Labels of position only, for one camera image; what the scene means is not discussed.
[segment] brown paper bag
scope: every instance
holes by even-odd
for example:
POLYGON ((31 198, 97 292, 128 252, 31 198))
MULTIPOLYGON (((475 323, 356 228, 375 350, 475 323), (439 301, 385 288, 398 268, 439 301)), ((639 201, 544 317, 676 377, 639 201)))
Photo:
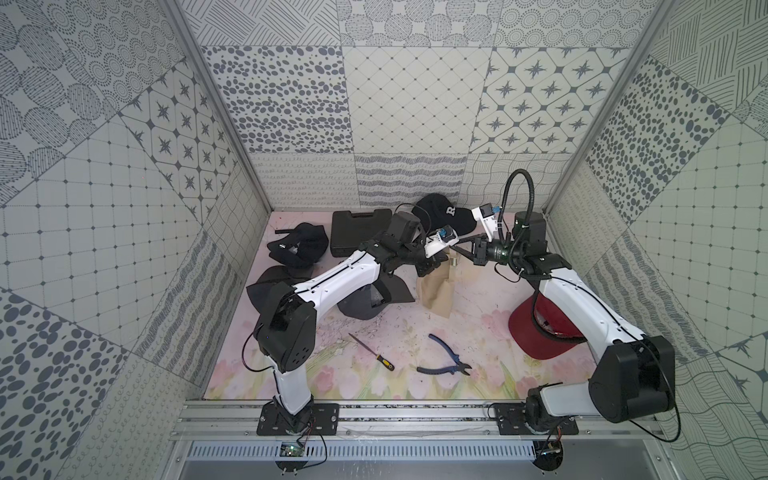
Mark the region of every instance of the brown paper bag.
POLYGON ((451 316, 453 288, 455 284, 458 254, 448 252, 448 261, 443 262, 429 275, 416 280, 416 296, 430 312, 445 318, 451 316))

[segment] pink floral tablecloth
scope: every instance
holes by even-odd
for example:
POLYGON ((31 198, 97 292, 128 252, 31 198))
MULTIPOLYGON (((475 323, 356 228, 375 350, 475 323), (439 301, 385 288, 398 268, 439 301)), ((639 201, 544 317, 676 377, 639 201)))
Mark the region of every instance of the pink floral tablecloth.
MULTIPOLYGON (((246 285, 277 262, 269 258, 266 243, 283 237, 274 230, 300 222, 322 224, 330 234, 330 212, 275 212, 272 214, 246 285)), ((315 275, 342 259, 321 259, 315 275)), ((307 376, 317 399, 521 399, 531 387, 553 382, 583 382, 594 371, 586 344, 550 360, 526 355, 512 339, 507 322, 512 310, 528 298, 525 282, 509 283, 494 273, 492 265, 474 266, 461 258, 456 267, 453 308, 449 319, 430 313, 416 303, 387 307, 375 319, 351 319, 333 307, 318 322, 315 350, 307 360, 307 376), (353 333, 395 365, 390 372, 367 350, 355 343, 353 333), (445 340, 472 366, 471 375, 427 376, 417 366, 452 365, 445 350, 428 335, 445 340)), ((512 276, 506 268, 502 271, 512 276)), ((416 298, 412 266, 396 272, 416 298)), ((217 359, 205 399, 270 399, 276 393, 270 370, 247 371, 240 361, 243 341, 251 334, 259 313, 248 295, 240 296, 227 338, 217 359)), ((246 361, 263 368, 266 361, 254 340, 248 343, 246 361)))

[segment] screwdriver handle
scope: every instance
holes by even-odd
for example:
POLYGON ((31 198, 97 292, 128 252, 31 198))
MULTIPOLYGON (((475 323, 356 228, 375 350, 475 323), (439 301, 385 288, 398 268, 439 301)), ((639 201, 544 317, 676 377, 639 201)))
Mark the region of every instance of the screwdriver handle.
POLYGON ((390 372, 395 371, 395 366, 392 363, 389 363, 389 360, 385 359, 383 356, 377 355, 376 359, 379 360, 390 372))

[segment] wall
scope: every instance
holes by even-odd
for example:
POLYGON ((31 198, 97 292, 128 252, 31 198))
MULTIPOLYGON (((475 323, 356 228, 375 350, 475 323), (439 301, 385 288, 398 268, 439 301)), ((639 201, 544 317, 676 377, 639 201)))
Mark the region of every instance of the wall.
POLYGON ((765 2, 682 1, 550 216, 590 286, 675 345, 690 479, 768 475, 766 31, 765 2))
POLYGON ((0 477, 147 478, 266 210, 154 0, 0 6, 0 477))
POLYGON ((278 209, 476 206, 519 166, 540 207, 654 4, 181 2, 278 209))

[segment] black carrying case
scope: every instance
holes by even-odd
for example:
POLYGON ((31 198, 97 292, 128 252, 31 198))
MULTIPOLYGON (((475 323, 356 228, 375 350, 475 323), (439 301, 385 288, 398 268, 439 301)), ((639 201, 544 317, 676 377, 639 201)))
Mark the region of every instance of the black carrying case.
POLYGON ((392 211, 389 208, 373 212, 341 210, 333 212, 331 223, 331 255, 349 257, 357 247, 389 226, 392 211))

